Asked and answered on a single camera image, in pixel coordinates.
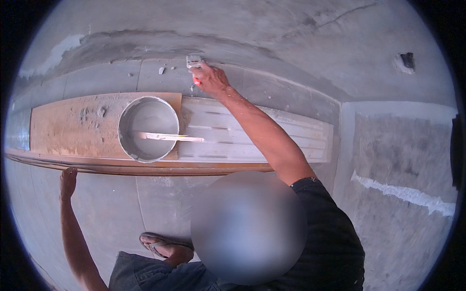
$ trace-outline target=dark shirt sleeve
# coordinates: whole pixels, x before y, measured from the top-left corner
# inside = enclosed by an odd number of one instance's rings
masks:
[[[272,290],[362,290],[364,250],[348,216],[315,178],[301,179],[291,188],[306,211],[307,242],[291,270],[267,287]]]

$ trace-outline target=person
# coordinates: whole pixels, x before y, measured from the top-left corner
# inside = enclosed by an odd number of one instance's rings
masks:
[[[217,278],[202,262],[191,262],[193,247],[154,233],[143,233],[140,242],[164,261],[119,252],[109,287],[92,260],[71,207],[77,170],[61,175],[61,224],[67,261],[85,290],[362,290],[364,250],[354,227],[318,180],[304,154],[268,115],[243,98],[225,72],[205,62],[191,68],[201,90],[223,104],[236,118],[254,145],[265,156],[277,177],[301,199],[307,215],[308,237],[296,264],[283,276],[256,285],[234,285]]]

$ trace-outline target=concrete floor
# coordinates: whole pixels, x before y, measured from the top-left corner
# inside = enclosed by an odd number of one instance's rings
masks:
[[[412,75],[393,64],[408,51]],[[456,103],[439,47],[403,0],[65,0],[32,42],[9,110],[119,91],[206,97],[189,89],[182,58],[195,52],[225,63],[252,103],[334,125],[332,162],[312,166],[361,238],[364,288],[416,290],[458,194],[449,167]],[[164,64],[176,69],[159,75]],[[6,172],[39,272],[59,290],[79,290],[62,248],[59,172],[10,160]],[[73,205],[104,280],[118,250],[150,255],[142,231],[189,237],[190,197],[216,179],[79,174]]]

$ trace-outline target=orange wooden board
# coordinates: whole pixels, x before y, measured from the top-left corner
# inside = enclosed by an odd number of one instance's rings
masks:
[[[179,93],[114,93],[77,97],[32,109],[30,149],[32,153],[90,158],[131,159],[118,141],[118,122],[134,99],[156,96],[181,110]],[[100,108],[105,109],[103,117]],[[176,148],[165,160],[176,160]]]

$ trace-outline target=round bucket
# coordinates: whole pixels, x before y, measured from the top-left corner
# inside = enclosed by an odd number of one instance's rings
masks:
[[[173,107],[165,100],[144,96],[131,102],[118,123],[118,138],[124,152],[138,162],[163,159],[176,141],[142,139],[136,132],[179,134],[179,120]]]

